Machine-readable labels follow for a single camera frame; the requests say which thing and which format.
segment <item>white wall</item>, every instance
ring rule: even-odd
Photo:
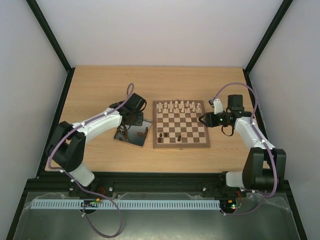
[[[320,1],[295,0],[251,73],[267,133],[287,153],[308,239],[320,236]]]
[[[75,65],[243,67],[282,0],[38,0]]]
[[[7,236],[26,180],[35,177],[65,78],[27,2],[2,1],[0,239]]]

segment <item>cable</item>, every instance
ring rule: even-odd
[[[89,191],[89,190],[84,189],[83,186],[82,186],[77,180],[75,180],[75,179],[71,176],[71,174],[70,174],[69,172],[64,171],[64,173],[65,173],[67,176],[69,176],[72,180],[74,180],[75,184],[77,184],[77,186],[78,186],[83,192],[85,192],[85,193],[87,193],[87,194],[92,194],[92,195],[96,195],[96,196],[98,196],[98,197],[104,198],[104,199],[110,201],[110,202],[115,206],[115,208],[117,209],[117,211],[118,211],[118,213],[119,213],[119,215],[120,215],[120,226],[119,226],[118,231],[117,231],[114,235],[111,235],[111,236],[110,236],[110,235],[105,235],[105,234],[101,233],[100,231],[98,231],[98,230],[93,226],[93,224],[91,223],[91,221],[89,220],[89,218],[87,217],[87,214],[86,214],[86,212],[85,212],[86,207],[88,207],[89,204],[84,205],[84,207],[83,207],[83,209],[82,209],[82,213],[83,213],[82,216],[87,220],[87,222],[89,223],[89,225],[90,225],[90,227],[92,228],[92,230],[93,230],[96,234],[98,234],[99,236],[101,236],[101,237],[103,237],[103,238],[106,238],[106,239],[111,239],[111,238],[117,237],[117,236],[121,233],[122,227],[123,227],[123,225],[124,225],[124,219],[123,219],[123,216],[122,216],[122,212],[121,212],[120,208],[118,207],[118,205],[115,203],[115,201],[113,201],[111,198],[109,198],[109,197],[107,197],[107,196],[105,196],[105,195],[102,195],[102,194],[100,194],[100,193],[97,193],[97,192],[93,192],[93,191]]]
[[[212,101],[214,101],[218,95],[228,86],[230,85],[241,85],[241,86],[244,86],[246,87],[247,89],[249,89],[253,96],[254,96],[254,108],[253,108],[253,112],[251,114],[251,117],[250,117],[250,124],[253,128],[253,131],[257,134],[258,138],[260,139],[260,141],[262,142],[262,144],[264,145],[266,151],[268,152],[268,155],[270,157],[270,161],[271,161],[271,166],[272,166],[272,172],[273,172],[273,188],[272,188],[272,191],[270,194],[267,194],[265,195],[264,193],[262,194],[262,196],[264,197],[263,200],[252,210],[250,211],[247,211],[247,212],[242,212],[242,213],[225,213],[222,209],[221,209],[221,212],[223,213],[223,215],[229,215],[229,216],[240,216],[240,215],[246,215],[246,214],[250,214],[252,212],[254,212],[255,210],[257,210],[261,205],[262,203],[266,200],[266,198],[270,198],[272,197],[276,191],[277,191],[277,185],[278,185],[278,177],[277,177],[277,170],[276,170],[276,164],[275,164],[275,160],[274,160],[274,157],[271,153],[271,150],[269,149],[268,145],[266,144],[265,140],[263,139],[263,137],[260,135],[259,131],[256,129],[255,127],[255,123],[253,122],[253,119],[254,119],[254,115],[257,111],[257,107],[258,107],[258,97],[257,97],[257,94],[256,92],[251,88],[249,87],[248,85],[242,83],[242,82],[231,82],[231,83],[228,83],[226,84],[225,86],[223,86],[217,93],[216,95],[211,99]]]
[[[77,127],[75,127],[74,129],[72,129],[70,132],[68,132],[59,142],[58,144],[55,146],[55,148],[53,149],[52,153],[50,154],[50,156],[48,157],[48,160],[47,160],[47,166],[49,169],[51,170],[60,170],[62,172],[64,172],[67,176],[69,176],[72,180],[74,180],[74,182],[77,184],[77,186],[85,193],[88,193],[88,194],[92,194],[92,195],[96,195],[98,197],[101,197],[101,198],[104,198],[108,201],[110,201],[114,206],[115,208],[118,210],[119,212],[119,215],[120,215],[120,226],[119,226],[119,229],[118,231],[114,234],[114,235],[105,235],[101,232],[99,232],[94,226],[93,224],[90,222],[89,218],[87,217],[86,215],[86,207],[88,206],[88,204],[84,205],[83,209],[82,209],[82,216],[87,220],[87,222],[89,223],[90,227],[92,228],[92,230],[98,234],[99,236],[103,237],[103,238],[107,238],[107,239],[111,239],[111,238],[114,238],[116,236],[118,236],[120,233],[121,233],[121,230],[122,230],[122,227],[123,227],[123,224],[124,224],[124,220],[123,220],[123,216],[122,216],[122,213],[120,211],[120,208],[118,207],[118,205],[109,197],[105,196],[105,195],[102,195],[100,193],[97,193],[97,192],[93,192],[93,191],[89,191],[89,190],[86,190],[83,188],[83,186],[77,181],[75,180],[72,175],[69,173],[69,172],[66,172],[65,170],[63,170],[62,167],[52,167],[51,166],[51,161],[53,159],[53,156],[56,154],[57,150],[59,149],[59,147],[65,142],[65,140],[71,135],[73,134],[75,131],[77,131],[78,129],[80,129],[81,127],[84,127],[85,125],[97,120],[97,119],[100,119],[100,118],[103,118],[103,117],[106,117],[107,115],[109,114],[112,114],[114,113],[115,111],[117,111],[118,109],[120,109],[123,105],[126,104],[126,102],[129,100],[129,98],[132,96],[133,92],[134,92],[134,89],[135,89],[135,85],[133,83],[130,83],[126,89],[126,94],[127,94],[127,97],[126,99],[119,105],[117,106],[116,108],[112,109],[111,111],[107,112],[106,114],[105,113],[102,113],[100,115],[97,115],[93,118],[90,118],[88,119],[87,121],[84,121],[84,125],[79,125]]]

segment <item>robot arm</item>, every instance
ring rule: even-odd
[[[223,111],[221,101],[217,98],[209,101],[214,112],[208,112],[199,118],[206,127],[213,128],[231,126],[239,133],[249,149],[249,154],[243,171],[227,172],[225,174],[226,185],[246,189],[269,190],[274,185],[274,175],[271,169],[271,160],[263,143],[271,150],[276,166],[277,186],[280,189],[284,182],[286,153],[283,149],[277,149],[272,145],[257,127],[255,119],[251,121],[252,113],[245,111],[242,95],[229,95],[228,107]],[[264,168],[264,161],[270,168]]]
[[[83,122],[69,124],[63,121],[59,123],[46,148],[46,154],[50,156],[61,139],[76,129],[67,138],[69,142],[64,141],[52,159],[85,187],[95,179],[94,174],[83,163],[85,145],[109,129],[125,125],[142,126],[143,124],[144,114],[142,111],[144,108],[142,107],[146,106],[146,100],[133,93],[122,107],[114,111],[120,104],[122,102],[114,103],[102,113]]]

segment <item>wooden table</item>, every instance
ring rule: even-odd
[[[218,90],[231,82],[246,83],[243,70],[235,67],[160,67],[160,66],[77,66],[60,121],[86,120],[110,104],[123,101],[129,83],[148,102],[144,118],[152,119],[152,101],[165,99],[204,100],[208,103]],[[227,87],[220,95],[224,108],[227,96],[243,95],[247,111],[253,110],[248,90],[239,85]],[[150,132],[144,148],[115,141],[116,129],[91,140],[85,147],[84,162],[91,171],[149,173],[219,173],[240,171],[248,156],[236,132],[227,137],[220,127],[209,128],[211,147],[207,149],[153,149]]]

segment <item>wooden chessboard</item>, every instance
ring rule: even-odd
[[[202,100],[153,101],[153,148],[210,148],[208,129],[199,122],[204,109]]]

